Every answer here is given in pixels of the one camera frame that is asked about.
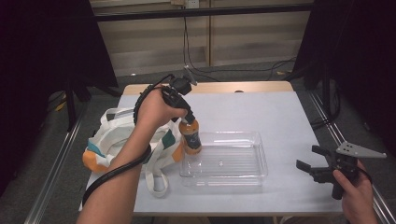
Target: wall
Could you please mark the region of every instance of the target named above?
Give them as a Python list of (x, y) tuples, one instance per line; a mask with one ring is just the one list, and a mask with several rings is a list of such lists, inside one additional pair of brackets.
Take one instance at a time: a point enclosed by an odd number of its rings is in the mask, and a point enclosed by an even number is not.
[[(310, 3), (310, 0), (206, 0), (200, 7), (249, 7)], [(166, 0), (92, 0), (95, 13), (178, 9)], [(286, 60), (298, 53), (309, 12), (187, 18), (195, 67)], [(179, 70), (183, 18), (99, 22), (117, 77)]]

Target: transparent tray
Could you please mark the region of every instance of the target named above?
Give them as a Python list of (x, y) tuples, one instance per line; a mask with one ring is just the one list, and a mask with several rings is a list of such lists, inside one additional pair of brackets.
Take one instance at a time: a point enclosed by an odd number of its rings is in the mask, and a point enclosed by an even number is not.
[(202, 150), (180, 163), (187, 187), (261, 186), (268, 174), (257, 132), (200, 133)]

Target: bottle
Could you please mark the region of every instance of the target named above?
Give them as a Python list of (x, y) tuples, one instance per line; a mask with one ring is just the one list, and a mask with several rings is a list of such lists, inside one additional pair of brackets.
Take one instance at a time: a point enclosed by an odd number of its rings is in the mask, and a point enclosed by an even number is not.
[(202, 149), (198, 121), (195, 119), (189, 124), (185, 119), (182, 119), (178, 124), (178, 129), (183, 135), (184, 151), (189, 155), (198, 154)]

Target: floor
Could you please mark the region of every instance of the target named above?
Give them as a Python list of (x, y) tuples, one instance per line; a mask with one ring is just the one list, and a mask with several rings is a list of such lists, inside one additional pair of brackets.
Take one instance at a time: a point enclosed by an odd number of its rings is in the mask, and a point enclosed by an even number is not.
[[(263, 69), (271, 68), (271, 64), (242, 64), (228, 66), (227, 69)], [(120, 87), (123, 88), (131, 83), (152, 83), (161, 74), (150, 74), (137, 77), (119, 77)], [(254, 81), (254, 80), (279, 80), (284, 75), (270, 74), (268, 72), (217, 72), (209, 74), (220, 81)], [(198, 81), (208, 81), (207, 77), (198, 77)], [(293, 88), (297, 91), (304, 110), (309, 120), (317, 119), (319, 114), (308, 92), (304, 89), (302, 80), (293, 80)], [(62, 175), (55, 178), (55, 188), (50, 199), (44, 206), (47, 208), (44, 214), (37, 219), (40, 223), (74, 223), (78, 216), (80, 198), (84, 192), (86, 179), (89, 172), (80, 169), (80, 156), (86, 146), (88, 137), (98, 126), (98, 120), (103, 111), (117, 106), (118, 98), (109, 96), (97, 89), (90, 89), (92, 100), (87, 106), (87, 114), (81, 118), (81, 125), (74, 144), (64, 157)], [(28, 160), (18, 172), (18, 177), (12, 181), (0, 199), (0, 223), (22, 223), (29, 215), (34, 205), (35, 198), (46, 182), (53, 162), (57, 159), (59, 148), (63, 146), (67, 136), (68, 119), (66, 109), (53, 111), (58, 102), (49, 104), (50, 112), (43, 124), (40, 136), (37, 138), (34, 150)], [(338, 128), (349, 142), (365, 146), (376, 151), (388, 152), (383, 146), (381, 139), (375, 133), (369, 132), (364, 126), (357, 111), (344, 98), (341, 98), (342, 110), (335, 121)], [(84, 107), (83, 103), (77, 102), (77, 111)], [(321, 146), (336, 147), (334, 139), (326, 127), (315, 130), (315, 135)], [(369, 173), (373, 177), (375, 186), (384, 197), (392, 214), (396, 214), (396, 159), (389, 155), (385, 160), (363, 160)], [(151, 223), (151, 217), (136, 217), (134, 223)], [(272, 223), (272, 219), (259, 217), (212, 217), (212, 223)], [(344, 223), (341, 217), (333, 219), (333, 223)]]

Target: white table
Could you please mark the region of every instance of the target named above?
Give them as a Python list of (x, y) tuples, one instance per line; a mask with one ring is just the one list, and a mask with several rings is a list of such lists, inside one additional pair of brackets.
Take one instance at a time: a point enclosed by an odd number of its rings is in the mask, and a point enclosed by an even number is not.
[[(119, 107), (133, 107), (137, 93), (146, 87), (127, 87)], [(244, 93), (232, 93), (237, 90)], [(170, 183), (163, 198), (151, 196), (141, 177), (134, 208), (136, 215), (230, 217), (342, 213), (341, 202), (331, 196), (332, 184), (318, 184), (295, 166), (296, 160), (313, 166), (327, 166), (327, 162), (311, 151), (318, 141), (289, 83), (200, 83), (185, 99), (200, 122), (201, 132), (260, 132), (269, 174), (262, 187), (255, 190), (211, 192), (182, 186), (179, 167), (175, 164), (163, 170)]]

